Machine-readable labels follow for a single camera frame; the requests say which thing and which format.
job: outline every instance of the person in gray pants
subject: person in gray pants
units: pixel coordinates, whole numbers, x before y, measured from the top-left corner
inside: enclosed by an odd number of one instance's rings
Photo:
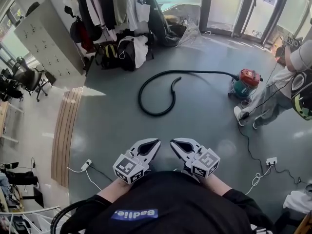
[[[286,67],[279,71],[266,87],[255,96],[254,100],[244,109],[234,107],[234,114],[240,126],[253,120],[253,128],[267,125],[274,121],[282,112],[292,108],[292,80],[296,72],[312,67],[312,40],[306,41],[299,49],[291,53],[290,47],[285,48]]]

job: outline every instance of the sneaker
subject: sneaker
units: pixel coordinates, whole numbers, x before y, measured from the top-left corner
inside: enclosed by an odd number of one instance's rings
[[[238,121],[238,124],[243,127],[244,124],[242,123],[242,121],[240,120],[240,113],[241,113],[241,109],[239,107],[234,107],[234,114],[235,114],[235,117]]]

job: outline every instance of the gray t-shirt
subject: gray t-shirt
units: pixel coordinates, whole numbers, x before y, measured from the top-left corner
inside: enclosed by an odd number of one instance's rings
[[[304,71],[312,66],[312,40],[306,41],[299,49],[291,53],[291,62],[296,71]],[[285,67],[279,71],[273,78],[278,89],[289,99],[292,96],[291,78],[295,72],[291,72]]]

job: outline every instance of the person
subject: person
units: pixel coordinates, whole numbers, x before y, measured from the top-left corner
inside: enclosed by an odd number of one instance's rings
[[[215,175],[155,172],[128,185],[112,182],[62,225],[77,233],[272,234],[273,223],[255,201]]]
[[[6,169],[14,169],[19,165],[18,162],[10,164],[0,164],[0,171],[6,175],[9,180],[9,183],[12,185],[35,185],[36,188],[39,188],[38,177],[34,176],[32,171],[26,173],[14,173],[7,171]]]
[[[241,110],[234,107],[234,114],[240,126],[253,120],[253,128],[267,125],[282,112],[292,108],[292,79],[296,72],[305,71],[312,66],[312,40],[306,41],[299,49],[291,53],[290,46],[285,47],[286,67],[269,80],[261,93],[255,96],[248,107]]]

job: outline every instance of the black shirt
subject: black shirt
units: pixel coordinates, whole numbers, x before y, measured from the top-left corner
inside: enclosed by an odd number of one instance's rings
[[[101,201],[80,207],[63,224],[61,234],[86,229],[97,233],[252,233],[251,224],[273,230],[257,204],[236,190],[223,197],[179,172],[158,172],[138,180],[113,204]]]

